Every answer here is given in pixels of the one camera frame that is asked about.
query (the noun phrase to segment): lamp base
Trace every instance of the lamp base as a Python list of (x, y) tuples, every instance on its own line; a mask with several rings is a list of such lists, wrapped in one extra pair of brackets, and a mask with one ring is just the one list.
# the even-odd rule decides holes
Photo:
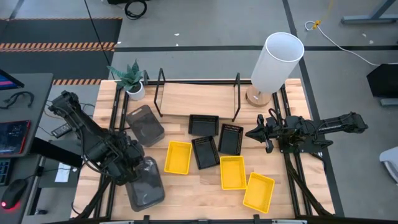
[(271, 100), (272, 95), (268, 93), (261, 93), (253, 85), (249, 86), (246, 91), (246, 100), (255, 107), (263, 107)]

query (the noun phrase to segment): computer mouse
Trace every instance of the computer mouse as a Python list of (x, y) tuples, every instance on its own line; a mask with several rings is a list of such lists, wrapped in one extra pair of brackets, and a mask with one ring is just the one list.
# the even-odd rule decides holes
[(2, 208), (10, 209), (14, 207), (24, 194), (26, 186), (27, 181), (25, 179), (14, 180), (10, 185), (8, 185), (6, 191), (2, 195)]

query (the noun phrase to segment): white lamp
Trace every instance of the white lamp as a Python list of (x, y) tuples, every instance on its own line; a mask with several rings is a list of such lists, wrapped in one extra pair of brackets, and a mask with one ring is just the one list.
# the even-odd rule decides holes
[(284, 32), (271, 34), (251, 75), (252, 85), (246, 92), (249, 104), (265, 106), (272, 94), (285, 83), (303, 54), (304, 45), (297, 37)]

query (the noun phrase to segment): white lampshade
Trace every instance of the white lampshade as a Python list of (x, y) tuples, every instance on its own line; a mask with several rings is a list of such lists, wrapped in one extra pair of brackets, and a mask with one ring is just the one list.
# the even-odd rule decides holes
[(303, 57), (304, 45), (292, 34), (271, 34), (262, 48), (251, 82), (262, 93), (272, 94), (285, 83)]

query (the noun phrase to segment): white cable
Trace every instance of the white cable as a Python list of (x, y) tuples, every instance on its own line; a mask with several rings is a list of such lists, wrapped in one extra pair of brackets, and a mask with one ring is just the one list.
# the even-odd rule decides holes
[[(309, 23), (312, 23), (312, 25), (315, 24), (314, 21), (307, 21), (307, 22), (305, 22), (304, 26), (305, 26), (305, 29), (306, 29), (307, 31), (313, 30), (313, 27), (311, 27), (310, 29), (307, 27), (307, 24), (309, 24)], [(336, 44), (334, 41), (332, 41), (325, 33), (323, 33), (323, 31), (321, 30), (321, 27), (320, 27), (320, 26), (318, 26), (318, 30), (321, 32), (321, 34), (322, 34), (324, 37), (326, 37), (330, 42), (332, 42), (332, 43), (333, 43), (336, 47), (338, 47), (339, 49), (344, 50), (345, 52), (351, 53), (351, 54), (353, 54), (353, 55), (359, 57), (360, 59), (364, 60), (365, 62), (367, 62), (367, 63), (370, 64), (370, 65), (379, 66), (379, 64), (372, 63), (372, 62), (366, 60), (365, 58), (363, 58), (362, 56), (360, 56), (360, 55), (357, 54), (357, 53), (354, 53), (354, 52), (352, 52), (352, 51), (350, 51), (350, 50), (346, 50), (346, 49), (340, 47), (338, 44)], [(397, 65), (397, 64), (398, 64), (398, 62), (397, 62), (397, 63), (388, 63), (388, 65)]]

